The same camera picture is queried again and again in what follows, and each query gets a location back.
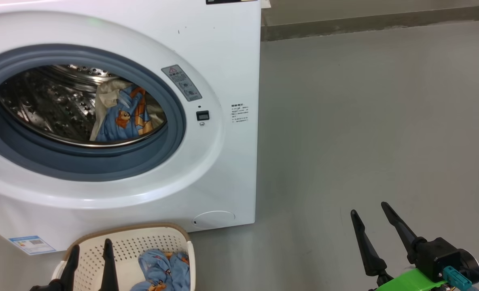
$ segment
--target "beige plastic basket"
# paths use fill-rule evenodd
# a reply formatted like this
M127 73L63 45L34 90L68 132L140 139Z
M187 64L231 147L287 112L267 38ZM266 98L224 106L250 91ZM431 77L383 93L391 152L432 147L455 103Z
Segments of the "beige plastic basket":
M56 267L53 279L60 278L66 260L74 245L79 245L79 264L74 276L74 291L98 291L103 278L103 246L111 239L114 249L117 280L120 291L129 291L144 281L138 264L139 255L147 250L159 249L166 253L184 252L189 257L191 291L195 291L195 250L187 232L174 224L145 224L117 228L83 236L73 243L64 260Z

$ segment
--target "stainless steel drum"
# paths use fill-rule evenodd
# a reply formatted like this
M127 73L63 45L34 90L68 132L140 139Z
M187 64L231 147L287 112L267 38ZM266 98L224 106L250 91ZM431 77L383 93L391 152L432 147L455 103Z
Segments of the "stainless steel drum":
M52 140L91 148L124 146L155 134L166 117L154 96L146 94L153 131L127 140L90 141L97 87L119 78L105 70L79 65L34 68L1 84L0 102L25 127Z

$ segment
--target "teal connector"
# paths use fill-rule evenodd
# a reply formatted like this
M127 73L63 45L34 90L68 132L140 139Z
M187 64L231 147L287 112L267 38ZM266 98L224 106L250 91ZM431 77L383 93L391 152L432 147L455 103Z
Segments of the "teal connector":
M471 289L471 281L453 267L448 266L443 270L443 279L460 291L470 291Z

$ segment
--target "gray baseboard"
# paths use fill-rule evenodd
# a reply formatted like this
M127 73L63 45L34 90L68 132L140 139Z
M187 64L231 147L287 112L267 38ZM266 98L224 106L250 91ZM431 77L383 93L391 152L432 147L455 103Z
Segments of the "gray baseboard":
M275 41L463 21L479 21L479 6L262 26L261 40Z

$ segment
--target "gray rubber seal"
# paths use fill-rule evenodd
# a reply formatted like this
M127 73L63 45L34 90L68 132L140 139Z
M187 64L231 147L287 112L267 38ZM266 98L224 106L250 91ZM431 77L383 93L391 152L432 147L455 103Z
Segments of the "gray rubber seal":
M85 46L43 44L0 54L0 84L30 68L53 64L84 64L113 72L152 94L167 124L141 142L115 148L90 149L61 144L21 125L0 105L0 155L15 164L73 181L111 181L149 171L167 160L184 137L186 118L176 94L158 76L114 53Z

